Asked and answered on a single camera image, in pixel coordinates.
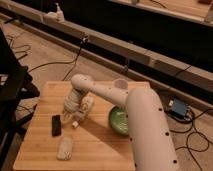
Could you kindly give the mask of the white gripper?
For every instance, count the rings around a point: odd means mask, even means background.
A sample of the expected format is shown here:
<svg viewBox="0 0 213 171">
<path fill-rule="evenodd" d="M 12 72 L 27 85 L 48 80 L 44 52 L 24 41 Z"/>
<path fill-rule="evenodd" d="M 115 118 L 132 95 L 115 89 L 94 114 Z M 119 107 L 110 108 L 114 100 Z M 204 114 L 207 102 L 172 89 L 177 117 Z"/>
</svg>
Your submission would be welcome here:
<svg viewBox="0 0 213 171">
<path fill-rule="evenodd" d="M 64 110 L 70 113 L 76 112 L 79 109 L 79 106 L 84 96 L 85 93 L 83 91 L 72 89 L 69 95 L 65 98 Z M 63 124 L 67 124 L 71 121 L 72 115 L 70 113 L 63 113 L 61 115 L 61 122 Z M 77 122 L 83 122 L 85 118 L 86 118 L 85 113 L 76 112 L 74 114 L 74 119 Z"/>
</svg>

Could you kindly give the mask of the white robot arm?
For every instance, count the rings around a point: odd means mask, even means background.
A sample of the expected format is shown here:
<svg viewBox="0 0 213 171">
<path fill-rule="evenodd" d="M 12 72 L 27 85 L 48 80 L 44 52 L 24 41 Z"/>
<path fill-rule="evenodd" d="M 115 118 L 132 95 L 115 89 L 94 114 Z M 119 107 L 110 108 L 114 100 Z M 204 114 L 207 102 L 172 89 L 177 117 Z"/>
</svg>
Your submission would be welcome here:
<svg viewBox="0 0 213 171">
<path fill-rule="evenodd" d="M 160 97 L 151 87 L 107 87 L 83 74 L 74 75 L 71 85 L 64 105 L 71 112 L 88 92 L 125 110 L 135 171 L 180 171 Z"/>
</svg>

